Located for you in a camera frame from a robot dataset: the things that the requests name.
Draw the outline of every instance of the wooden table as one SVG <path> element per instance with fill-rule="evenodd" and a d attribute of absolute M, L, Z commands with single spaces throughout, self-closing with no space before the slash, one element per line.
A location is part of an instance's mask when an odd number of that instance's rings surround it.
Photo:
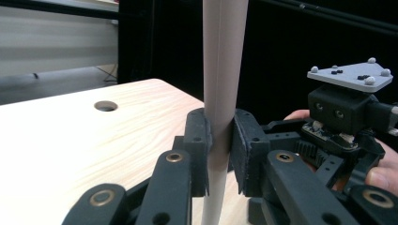
<path fill-rule="evenodd" d="M 102 112 L 100 101 L 117 109 Z M 203 102 L 160 80 L 131 82 L 0 107 L 0 224 L 61 224 L 91 187 L 129 189 L 183 135 Z M 193 201 L 200 224 L 203 199 Z M 247 199 L 228 175 L 220 224 L 247 224 Z"/>

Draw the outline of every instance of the white cylindrical rod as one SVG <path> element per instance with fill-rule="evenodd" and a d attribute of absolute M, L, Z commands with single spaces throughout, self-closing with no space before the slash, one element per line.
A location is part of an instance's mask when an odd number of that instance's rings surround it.
<path fill-rule="evenodd" d="M 218 224 L 220 220 L 247 8 L 248 0 L 203 1 L 205 116 L 213 136 L 203 225 Z"/>

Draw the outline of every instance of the human hand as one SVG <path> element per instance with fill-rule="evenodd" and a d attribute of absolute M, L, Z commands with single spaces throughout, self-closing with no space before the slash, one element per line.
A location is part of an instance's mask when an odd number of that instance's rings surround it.
<path fill-rule="evenodd" d="M 305 119 L 309 116 L 309 110 L 297 110 L 287 115 L 284 120 Z M 383 188 L 398 196 L 398 153 L 380 140 L 376 139 L 376 141 L 381 144 L 386 151 L 386 155 L 378 162 L 376 167 L 368 172 L 365 183 Z"/>

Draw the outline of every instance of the gray floor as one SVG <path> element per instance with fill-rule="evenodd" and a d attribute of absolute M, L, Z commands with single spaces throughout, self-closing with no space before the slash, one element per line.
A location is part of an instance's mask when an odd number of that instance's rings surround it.
<path fill-rule="evenodd" d="M 53 97 L 116 85 L 115 77 L 98 67 L 0 77 L 0 105 Z"/>

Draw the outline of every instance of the white wall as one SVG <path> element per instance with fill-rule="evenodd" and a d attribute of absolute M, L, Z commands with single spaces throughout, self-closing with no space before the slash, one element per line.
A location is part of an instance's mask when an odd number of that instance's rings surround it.
<path fill-rule="evenodd" d="M 0 7 L 0 76 L 115 63 L 110 20 Z"/>

